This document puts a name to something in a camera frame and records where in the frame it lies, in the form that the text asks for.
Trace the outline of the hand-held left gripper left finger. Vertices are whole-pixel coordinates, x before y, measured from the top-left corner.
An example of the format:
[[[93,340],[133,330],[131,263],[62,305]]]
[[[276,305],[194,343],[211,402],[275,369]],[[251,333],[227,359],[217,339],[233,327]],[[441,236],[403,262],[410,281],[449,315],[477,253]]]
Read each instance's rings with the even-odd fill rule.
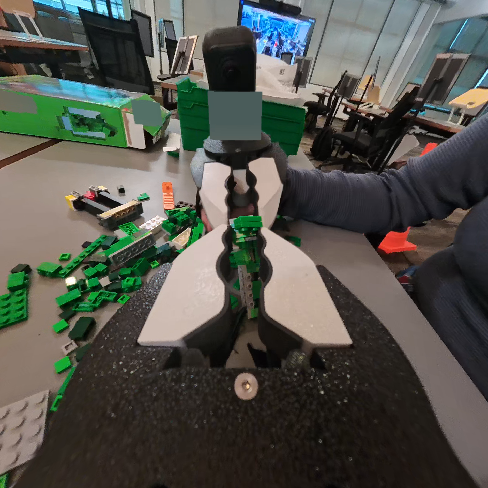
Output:
[[[138,337],[144,346],[219,349],[231,328],[231,227],[221,224],[172,263]]]

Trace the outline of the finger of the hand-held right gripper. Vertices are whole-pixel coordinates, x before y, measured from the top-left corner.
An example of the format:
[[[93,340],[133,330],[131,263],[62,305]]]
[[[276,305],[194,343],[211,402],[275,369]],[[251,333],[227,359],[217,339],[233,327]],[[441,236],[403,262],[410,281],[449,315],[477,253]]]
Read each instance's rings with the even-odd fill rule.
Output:
[[[233,172],[230,166],[220,162],[204,163],[199,197],[202,206],[201,218],[206,230],[229,224],[229,184],[232,181]]]
[[[261,217],[262,226],[271,228],[278,214],[283,183],[272,157],[260,157],[247,165],[247,184],[254,214]]]

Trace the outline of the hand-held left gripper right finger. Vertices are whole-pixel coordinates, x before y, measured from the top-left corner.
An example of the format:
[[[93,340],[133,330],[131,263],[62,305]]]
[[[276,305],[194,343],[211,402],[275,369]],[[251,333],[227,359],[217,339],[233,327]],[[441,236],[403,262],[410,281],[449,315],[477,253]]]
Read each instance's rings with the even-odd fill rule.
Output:
[[[269,229],[258,236],[258,333],[268,350],[315,350],[352,345],[312,259]]]

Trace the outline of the green striped brick model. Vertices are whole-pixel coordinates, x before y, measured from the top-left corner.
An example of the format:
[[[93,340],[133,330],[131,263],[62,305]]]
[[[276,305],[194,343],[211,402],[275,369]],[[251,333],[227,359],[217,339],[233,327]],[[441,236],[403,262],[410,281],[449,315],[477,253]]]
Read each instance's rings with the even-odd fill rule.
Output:
[[[236,279],[232,285],[232,309],[244,309],[248,319],[256,319],[262,282],[259,278],[260,257],[258,231],[262,228],[260,216],[239,216],[229,221],[233,248],[230,253],[231,269]]]

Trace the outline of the person's right forearm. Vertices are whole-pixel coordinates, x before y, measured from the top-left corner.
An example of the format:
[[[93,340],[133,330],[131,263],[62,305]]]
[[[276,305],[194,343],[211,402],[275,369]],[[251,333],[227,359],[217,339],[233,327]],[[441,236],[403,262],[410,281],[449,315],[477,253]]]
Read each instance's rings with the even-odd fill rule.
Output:
[[[487,234],[487,115],[400,169],[351,174],[288,169],[279,213],[359,233],[387,233],[469,210],[463,234]]]

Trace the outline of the grey desk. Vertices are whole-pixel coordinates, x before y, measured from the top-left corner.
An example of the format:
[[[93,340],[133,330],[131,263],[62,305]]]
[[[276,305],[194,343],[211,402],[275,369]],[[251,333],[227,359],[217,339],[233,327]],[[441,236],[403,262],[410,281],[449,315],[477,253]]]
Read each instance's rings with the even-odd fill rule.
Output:
[[[139,152],[60,142],[1,168],[1,294],[18,263],[34,269],[75,253],[101,234],[90,216],[70,211],[64,196],[92,184],[126,185],[129,196],[148,191],[145,216],[159,214],[160,185],[173,182],[177,196],[194,200],[193,153],[178,161],[160,152]],[[477,484],[487,487],[487,401],[361,234],[294,222],[292,235],[382,321],[419,376],[445,436]],[[54,297],[61,281],[33,272],[29,320],[1,330],[1,406],[39,391],[53,393],[63,375],[54,372],[61,339]]]

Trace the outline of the tablet on stand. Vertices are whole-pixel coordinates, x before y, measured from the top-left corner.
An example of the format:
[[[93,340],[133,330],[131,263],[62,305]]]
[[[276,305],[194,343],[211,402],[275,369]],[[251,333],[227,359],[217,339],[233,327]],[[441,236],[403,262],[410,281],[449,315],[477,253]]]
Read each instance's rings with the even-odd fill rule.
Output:
[[[178,39],[171,64],[172,76],[188,75],[193,69],[192,59],[197,41],[198,35],[182,36]]]

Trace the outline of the white plastic bags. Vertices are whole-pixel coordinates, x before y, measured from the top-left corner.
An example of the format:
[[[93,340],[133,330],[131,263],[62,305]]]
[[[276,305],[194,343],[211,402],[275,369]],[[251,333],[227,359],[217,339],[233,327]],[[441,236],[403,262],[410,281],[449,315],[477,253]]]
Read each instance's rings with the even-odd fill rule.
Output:
[[[295,93],[293,81],[297,65],[281,59],[257,54],[256,91],[262,92],[263,101],[303,107],[304,99]]]

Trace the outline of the cream brick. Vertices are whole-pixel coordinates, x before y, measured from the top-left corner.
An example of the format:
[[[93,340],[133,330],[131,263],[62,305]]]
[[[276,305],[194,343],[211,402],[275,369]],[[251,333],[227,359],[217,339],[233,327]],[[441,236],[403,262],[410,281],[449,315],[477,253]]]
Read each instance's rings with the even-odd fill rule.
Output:
[[[184,231],[182,231],[180,234],[176,235],[173,237],[169,243],[171,246],[173,246],[177,251],[181,251],[185,249],[185,247],[188,244],[188,241],[191,238],[192,234],[192,228],[186,228]]]

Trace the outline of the stack of green bins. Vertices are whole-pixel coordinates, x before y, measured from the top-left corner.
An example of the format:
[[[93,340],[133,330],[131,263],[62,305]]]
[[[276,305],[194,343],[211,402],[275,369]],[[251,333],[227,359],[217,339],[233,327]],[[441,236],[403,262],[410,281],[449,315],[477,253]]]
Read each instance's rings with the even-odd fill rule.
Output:
[[[196,151],[209,137],[208,91],[188,76],[177,82],[178,113],[184,150]],[[278,143],[286,155],[296,155],[304,130],[304,108],[272,101],[262,102],[262,131]]]

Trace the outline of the grey technic brick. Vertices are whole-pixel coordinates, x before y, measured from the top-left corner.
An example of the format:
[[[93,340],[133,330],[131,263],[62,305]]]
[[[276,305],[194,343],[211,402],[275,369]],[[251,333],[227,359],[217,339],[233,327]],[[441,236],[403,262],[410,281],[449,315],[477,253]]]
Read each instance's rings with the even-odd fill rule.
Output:
[[[150,232],[128,236],[125,243],[117,243],[114,250],[107,250],[106,255],[113,269],[122,267],[130,259],[138,257],[147,249],[154,247],[156,243],[155,236]]]

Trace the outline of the pile of loose green bricks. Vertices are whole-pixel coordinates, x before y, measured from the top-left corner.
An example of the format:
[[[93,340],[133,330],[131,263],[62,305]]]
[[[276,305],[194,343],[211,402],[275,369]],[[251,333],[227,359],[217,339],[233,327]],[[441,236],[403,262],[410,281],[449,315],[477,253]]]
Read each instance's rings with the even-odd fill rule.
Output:
[[[192,228],[191,238],[185,248],[202,238],[204,224],[197,217],[197,213],[190,208],[169,210],[169,221],[162,224],[162,230],[171,230],[169,241],[180,234],[186,228]],[[89,344],[78,346],[78,342],[86,342],[91,330],[95,327],[95,319],[86,314],[96,312],[106,303],[125,304],[130,300],[130,293],[139,290],[142,286],[142,276],[149,269],[155,269],[159,265],[171,263],[184,249],[177,251],[169,241],[160,247],[151,247],[128,261],[122,268],[109,273],[110,261],[106,253],[95,253],[99,247],[104,251],[114,250],[109,244],[125,243],[128,236],[136,233],[136,226],[131,223],[122,224],[122,232],[119,240],[115,237],[101,235],[94,242],[83,245],[83,252],[70,263],[61,266],[56,263],[45,262],[40,265],[38,271],[49,278],[65,278],[66,292],[56,298],[57,306],[61,313],[52,330],[55,334],[63,333],[69,329],[69,321],[80,314],[69,341],[62,347],[63,357],[54,363],[56,374],[62,374],[69,370],[73,373],[74,364],[70,354],[76,352],[76,361],[79,362]]]

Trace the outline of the black and yellow brick build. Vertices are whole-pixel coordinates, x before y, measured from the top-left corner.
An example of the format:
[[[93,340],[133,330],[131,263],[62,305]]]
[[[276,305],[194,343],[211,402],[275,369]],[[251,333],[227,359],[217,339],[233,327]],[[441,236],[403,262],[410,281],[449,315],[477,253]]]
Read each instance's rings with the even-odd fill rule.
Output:
[[[107,230],[115,230],[143,214],[142,202],[124,201],[109,193],[105,186],[90,186],[85,193],[72,191],[65,196],[65,200],[71,210],[84,211],[95,216],[99,225]]]

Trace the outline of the black mesh office chair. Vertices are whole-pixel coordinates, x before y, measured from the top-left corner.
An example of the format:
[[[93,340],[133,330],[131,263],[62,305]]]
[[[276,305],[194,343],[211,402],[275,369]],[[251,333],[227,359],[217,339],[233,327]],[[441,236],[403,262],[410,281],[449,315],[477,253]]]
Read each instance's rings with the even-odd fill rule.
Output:
[[[137,21],[81,8],[78,12],[105,86],[153,96],[154,83]]]

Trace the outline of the person's torso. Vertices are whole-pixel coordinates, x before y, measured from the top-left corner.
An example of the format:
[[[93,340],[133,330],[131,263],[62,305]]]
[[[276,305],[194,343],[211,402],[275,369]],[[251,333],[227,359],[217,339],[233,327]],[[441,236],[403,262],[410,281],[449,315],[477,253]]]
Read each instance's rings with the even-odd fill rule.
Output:
[[[487,199],[415,272],[418,308],[487,399]]]

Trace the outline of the green studded plate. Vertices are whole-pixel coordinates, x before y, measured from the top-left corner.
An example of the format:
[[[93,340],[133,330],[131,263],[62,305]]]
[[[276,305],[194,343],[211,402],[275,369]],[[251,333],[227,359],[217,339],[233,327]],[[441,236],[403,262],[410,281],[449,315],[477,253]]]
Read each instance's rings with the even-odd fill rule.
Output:
[[[28,320],[28,288],[1,295],[1,329]]]

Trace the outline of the dark wooden table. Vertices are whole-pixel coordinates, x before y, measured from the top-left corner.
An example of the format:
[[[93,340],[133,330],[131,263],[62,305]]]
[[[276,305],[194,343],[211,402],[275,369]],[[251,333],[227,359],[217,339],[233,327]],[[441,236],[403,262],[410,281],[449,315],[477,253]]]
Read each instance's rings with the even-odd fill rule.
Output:
[[[63,77],[60,63],[80,61],[80,52],[89,48],[67,41],[44,38],[24,32],[1,30],[1,66],[15,74],[25,75],[23,64],[46,64],[55,78]]]

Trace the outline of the green toy box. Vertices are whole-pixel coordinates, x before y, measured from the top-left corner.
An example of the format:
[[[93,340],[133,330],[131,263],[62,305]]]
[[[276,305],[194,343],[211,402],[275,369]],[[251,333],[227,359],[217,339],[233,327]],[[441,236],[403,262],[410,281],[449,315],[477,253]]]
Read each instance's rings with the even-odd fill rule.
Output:
[[[1,131],[146,149],[171,112],[148,94],[39,75],[1,77]]]

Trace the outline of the light grey studded plate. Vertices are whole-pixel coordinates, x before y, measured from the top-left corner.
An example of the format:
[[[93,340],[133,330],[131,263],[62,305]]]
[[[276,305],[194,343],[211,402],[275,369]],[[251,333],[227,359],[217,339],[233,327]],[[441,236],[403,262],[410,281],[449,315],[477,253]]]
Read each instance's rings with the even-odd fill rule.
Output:
[[[43,443],[49,390],[1,407],[1,474],[31,460]]]

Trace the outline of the wall television screen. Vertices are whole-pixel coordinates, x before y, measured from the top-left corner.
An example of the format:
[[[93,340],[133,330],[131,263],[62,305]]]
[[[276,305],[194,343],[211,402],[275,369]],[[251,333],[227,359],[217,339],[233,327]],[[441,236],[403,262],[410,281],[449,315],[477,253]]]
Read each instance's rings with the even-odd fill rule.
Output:
[[[237,25],[254,36],[258,54],[281,59],[308,53],[316,19],[301,14],[301,8],[280,1],[239,1]]]

